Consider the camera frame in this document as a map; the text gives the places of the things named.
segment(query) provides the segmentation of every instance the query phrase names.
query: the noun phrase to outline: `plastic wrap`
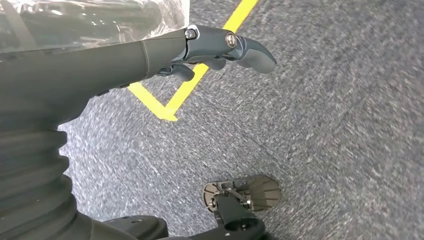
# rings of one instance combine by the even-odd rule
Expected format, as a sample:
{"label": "plastic wrap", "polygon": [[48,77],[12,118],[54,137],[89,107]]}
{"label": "plastic wrap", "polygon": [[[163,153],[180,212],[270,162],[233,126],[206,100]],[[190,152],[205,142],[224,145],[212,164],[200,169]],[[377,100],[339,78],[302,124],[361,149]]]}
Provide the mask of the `plastic wrap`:
{"label": "plastic wrap", "polygon": [[189,11],[190,0],[0,0],[0,54],[154,38],[187,27]]}

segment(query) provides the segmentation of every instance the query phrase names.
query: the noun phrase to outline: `robotic hand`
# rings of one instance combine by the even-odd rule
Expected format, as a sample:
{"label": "robotic hand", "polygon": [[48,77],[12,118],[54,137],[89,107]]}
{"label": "robotic hand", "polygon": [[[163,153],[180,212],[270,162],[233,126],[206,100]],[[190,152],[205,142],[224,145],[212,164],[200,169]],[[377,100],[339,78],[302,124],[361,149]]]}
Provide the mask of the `robotic hand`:
{"label": "robotic hand", "polygon": [[221,70],[227,61],[231,61],[262,74],[272,72],[277,64],[276,59],[262,44],[235,35],[229,30],[190,25],[184,34],[184,51],[170,65],[163,67],[157,73],[158,76],[175,75],[184,81],[190,81],[195,73],[184,64],[202,63],[213,70]]}
{"label": "robotic hand", "polygon": [[[58,126],[77,118],[90,98],[110,89],[123,88],[155,75],[176,75],[189,81],[194,72],[185,64],[203,63],[220,70],[230,61],[263,74],[270,73],[276,65],[270,52],[257,41],[229,30],[200,25],[143,41],[64,51],[0,53],[0,102],[4,103],[0,104],[0,239],[166,237],[165,223],[158,225],[162,226],[160,233],[149,233],[155,238],[139,238],[126,228],[146,228],[124,222],[119,230],[78,212],[71,193],[72,182],[63,175],[69,160],[59,154],[67,136],[57,131]],[[219,215],[219,221],[228,224],[190,239],[216,240],[224,236],[228,240],[268,239],[264,236],[264,223],[245,211],[244,206],[250,203],[240,205],[243,197],[238,199],[233,191],[219,191],[219,194],[213,195],[212,202],[217,204],[214,208],[223,211],[215,216]],[[238,213],[243,218],[247,216],[248,221],[235,219]]]}

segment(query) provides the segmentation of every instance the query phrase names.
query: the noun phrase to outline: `yellow tape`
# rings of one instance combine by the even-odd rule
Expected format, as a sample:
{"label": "yellow tape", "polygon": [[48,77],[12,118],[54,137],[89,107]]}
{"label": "yellow tape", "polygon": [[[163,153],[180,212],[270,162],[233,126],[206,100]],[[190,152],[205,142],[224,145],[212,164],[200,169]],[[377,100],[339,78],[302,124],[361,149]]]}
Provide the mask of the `yellow tape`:
{"label": "yellow tape", "polygon": [[174,114],[164,107],[141,83],[135,82],[129,85],[128,89],[159,119],[168,121],[177,120]]}
{"label": "yellow tape", "polygon": [[[235,33],[257,3],[258,0],[241,0],[231,17],[225,23],[223,29]],[[131,84],[128,89],[159,119],[176,121],[177,118],[175,117],[175,113],[183,105],[190,93],[193,92],[203,75],[208,71],[208,67],[204,64],[199,64],[194,67],[193,71],[194,78],[191,81],[184,82],[166,106],[162,105],[162,103],[138,82]]]}
{"label": "yellow tape", "polygon": [[[223,28],[235,33],[242,25],[243,21],[248,17],[256,3],[258,3],[258,0],[241,0]],[[194,78],[191,81],[184,82],[166,105],[166,108],[172,115],[177,112],[184,101],[189,97],[190,93],[193,92],[200,79],[202,79],[203,75],[208,71],[208,66],[199,64],[194,67],[193,71]]]}

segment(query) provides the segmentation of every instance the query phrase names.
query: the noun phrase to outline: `black plastic part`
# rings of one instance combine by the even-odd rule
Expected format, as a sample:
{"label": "black plastic part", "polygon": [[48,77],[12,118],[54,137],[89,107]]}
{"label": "black plastic part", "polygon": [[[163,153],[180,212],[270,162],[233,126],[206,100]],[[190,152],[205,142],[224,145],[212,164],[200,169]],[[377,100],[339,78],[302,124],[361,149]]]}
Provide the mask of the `black plastic part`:
{"label": "black plastic part", "polygon": [[216,204],[215,217],[218,224],[227,225],[240,219],[256,218],[256,216],[240,204],[240,201],[233,196],[218,194],[214,196]]}
{"label": "black plastic part", "polygon": [[188,237],[191,240],[262,240],[265,224],[257,218],[244,218]]}
{"label": "black plastic part", "polygon": [[211,182],[203,189],[203,202],[211,213],[217,210],[216,204],[213,204],[213,201],[216,201],[215,196],[229,189],[241,195],[245,201],[250,200],[247,207],[252,212],[274,207],[282,196],[278,182],[266,175],[232,181]]}
{"label": "black plastic part", "polygon": [[104,223],[130,234],[138,240],[158,240],[169,237],[167,222],[154,216],[125,216]]}
{"label": "black plastic part", "polygon": [[103,96],[105,94],[108,94],[109,92],[110,92],[109,90],[106,90],[104,92],[101,92],[101,93],[97,94],[97,97],[100,97],[100,96]]}

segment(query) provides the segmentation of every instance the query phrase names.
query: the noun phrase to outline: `gray carpet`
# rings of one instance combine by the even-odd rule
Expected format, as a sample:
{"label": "gray carpet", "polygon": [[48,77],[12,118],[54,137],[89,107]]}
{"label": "gray carpet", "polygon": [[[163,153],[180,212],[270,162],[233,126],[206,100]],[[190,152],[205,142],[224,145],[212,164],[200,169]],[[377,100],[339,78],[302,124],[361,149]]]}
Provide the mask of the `gray carpet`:
{"label": "gray carpet", "polygon": [[[238,4],[191,2],[191,22],[216,27]],[[423,9],[260,0],[239,33],[272,51],[272,74],[208,71],[177,122],[123,89],[62,127],[80,211],[102,221],[155,215],[189,236],[215,226],[205,183],[263,173],[284,194],[259,214],[277,239],[423,239]],[[143,84],[166,103],[181,81]]]}

